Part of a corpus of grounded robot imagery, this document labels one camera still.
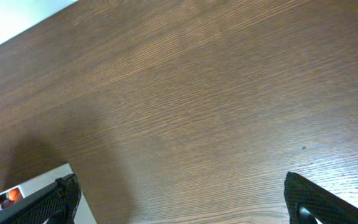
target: wooden table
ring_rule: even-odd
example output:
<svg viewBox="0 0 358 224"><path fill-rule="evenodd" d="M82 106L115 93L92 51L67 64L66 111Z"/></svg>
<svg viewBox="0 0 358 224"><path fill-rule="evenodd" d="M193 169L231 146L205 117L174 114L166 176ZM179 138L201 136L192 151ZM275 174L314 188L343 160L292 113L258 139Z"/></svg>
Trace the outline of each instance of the wooden table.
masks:
<svg viewBox="0 0 358 224"><path fill-rule="evenodd" d="M0 191L69 162L99 223L288 223L292 171L358 206L358 1L89 2L0 46Z"/></svg>

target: brown wooden surface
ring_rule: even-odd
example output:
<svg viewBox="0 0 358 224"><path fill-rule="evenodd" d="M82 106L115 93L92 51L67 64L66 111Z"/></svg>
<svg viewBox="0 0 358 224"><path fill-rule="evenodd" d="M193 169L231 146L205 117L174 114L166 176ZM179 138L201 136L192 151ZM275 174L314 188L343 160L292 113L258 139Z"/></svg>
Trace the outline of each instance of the brown wooden surface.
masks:
<svg viewBox="0 0 358 224"><path fill-rule="evenodd" d="M358 1L75 3L0 46L0 191L64 162L99 223L358 206Z"/></svg>

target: white surface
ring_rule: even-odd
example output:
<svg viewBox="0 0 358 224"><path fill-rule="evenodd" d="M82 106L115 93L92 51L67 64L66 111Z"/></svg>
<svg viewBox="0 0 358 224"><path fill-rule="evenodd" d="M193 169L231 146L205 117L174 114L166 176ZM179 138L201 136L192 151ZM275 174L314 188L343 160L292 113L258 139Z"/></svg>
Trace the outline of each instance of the white surface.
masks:
<svg viewBox="0 0 358 224"><path fill-rule="evenodd" d="M31 180L28 180L27 182L20 184L18 187L21 189L21 192L25 198L30 194L33 194L34 192L48 186L56 179L65 177L68 174L73 174L73 170L69 164L65 164L44 174L41 174ZM94 219L92 211L90 210L83 193L79 201L79 206L74 222L75 224L96 224L96 220Z"/></svg>
<svg viewBox="0 0 358 224"><path fill-rule="evenodd" d="M77 0L0 0L0 44Z"/></svg>

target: orange object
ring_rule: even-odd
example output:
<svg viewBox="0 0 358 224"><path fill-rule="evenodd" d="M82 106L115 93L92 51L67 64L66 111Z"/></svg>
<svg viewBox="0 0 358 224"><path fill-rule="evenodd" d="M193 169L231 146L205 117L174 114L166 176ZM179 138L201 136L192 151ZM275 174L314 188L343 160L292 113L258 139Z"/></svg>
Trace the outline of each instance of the orange object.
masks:
<svg viewBox="0 0 358 224"><path fill-rule="evenodd" d="M20 192L18 189L12 189L9 191L9 199L11 201L15 201L15 200L17 200L19 194L20 194Z"/></svg>

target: wood grain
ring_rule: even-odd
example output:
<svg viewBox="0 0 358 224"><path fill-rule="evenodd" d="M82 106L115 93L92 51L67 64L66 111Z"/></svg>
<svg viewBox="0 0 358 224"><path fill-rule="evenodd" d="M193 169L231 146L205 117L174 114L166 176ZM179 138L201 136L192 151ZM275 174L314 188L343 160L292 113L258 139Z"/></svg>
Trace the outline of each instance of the wood grain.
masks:
<svg viewBox="0 0 358 224"><path fill-rule="evenodd" d="M0 191L71 163L99 223L358 206L358 1L80 1L0 46Z"/></svg>

